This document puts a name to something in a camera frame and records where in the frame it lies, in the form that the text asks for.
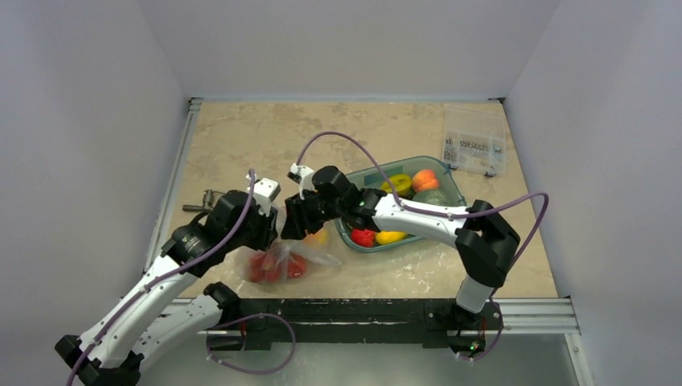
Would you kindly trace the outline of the red fake cherry bunch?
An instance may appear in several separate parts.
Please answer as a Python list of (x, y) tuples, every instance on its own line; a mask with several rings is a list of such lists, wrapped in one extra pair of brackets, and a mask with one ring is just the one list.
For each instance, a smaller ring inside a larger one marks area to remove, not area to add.
[(282, 263), (270, 253), (254, 253), (248, 258), (247, 279), (254, 283), (270, 284), (285, 277)]

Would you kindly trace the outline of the orange yellow fake mango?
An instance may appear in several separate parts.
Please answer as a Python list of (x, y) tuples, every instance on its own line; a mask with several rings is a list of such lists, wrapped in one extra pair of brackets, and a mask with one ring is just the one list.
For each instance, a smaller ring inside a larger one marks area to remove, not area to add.
[(329, 231), (326, 228), (322, 228), (316, 233), (307, 235), (302, 242), (309, 248), (326, 249), (330, 244)]

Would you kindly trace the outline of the red fake apple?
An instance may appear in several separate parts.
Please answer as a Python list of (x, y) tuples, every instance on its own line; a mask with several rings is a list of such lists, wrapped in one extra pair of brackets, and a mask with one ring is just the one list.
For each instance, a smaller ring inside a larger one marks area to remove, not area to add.
[(289, 253), (286, 263), (286, 277), (288, 279), (298, 279), (303, 277), (308, 270), (307, 259), (297, 253)]

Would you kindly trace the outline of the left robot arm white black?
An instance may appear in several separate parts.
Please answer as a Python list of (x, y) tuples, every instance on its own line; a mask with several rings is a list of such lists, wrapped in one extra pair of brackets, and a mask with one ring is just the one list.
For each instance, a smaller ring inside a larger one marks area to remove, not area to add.
[(176, 228), (140, 281), (95, 326), (65, 335), (56, 352), (70, 367), (66, 381), (135, 385), (168, 351), (209, 327), (228, 329), (240, 317), (240, 298), (221, 282), (182, 309), (162, 312), (211, 267), (240, 247), (264, 250), (277, 235), (277, 183), (229, 191), (207, 215)]

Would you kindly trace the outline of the clear plastic bag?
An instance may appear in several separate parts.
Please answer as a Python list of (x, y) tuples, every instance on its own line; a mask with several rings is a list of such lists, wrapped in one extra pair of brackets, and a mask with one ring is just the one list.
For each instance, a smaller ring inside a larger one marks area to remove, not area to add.
[(236, 253), (238, 273), (246, 281), (273, 285), (306, 276), (318, 268), (331, 269), (342, 261), (331, 254), (331, 237), (326, 227), (303, 240), (277, 238), (265, 251), (243, 247)]

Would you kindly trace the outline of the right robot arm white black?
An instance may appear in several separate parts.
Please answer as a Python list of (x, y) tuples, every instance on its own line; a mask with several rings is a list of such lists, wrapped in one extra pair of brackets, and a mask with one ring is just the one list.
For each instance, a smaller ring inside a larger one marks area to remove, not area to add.
[(459, 326), (473, 326), (482, 318), (483, 307), (513, 265), (520, 236), (486, 201), (470, 207), (418, 203), (359, 188), (335, 166), (312, 170), (293, 164), (288, 176), (299, 192), (285, 201), (285, 240), (301, 240), (338, 220), (358, 230), (405, 232), (455, 248), (466, 271), (451, 306)]

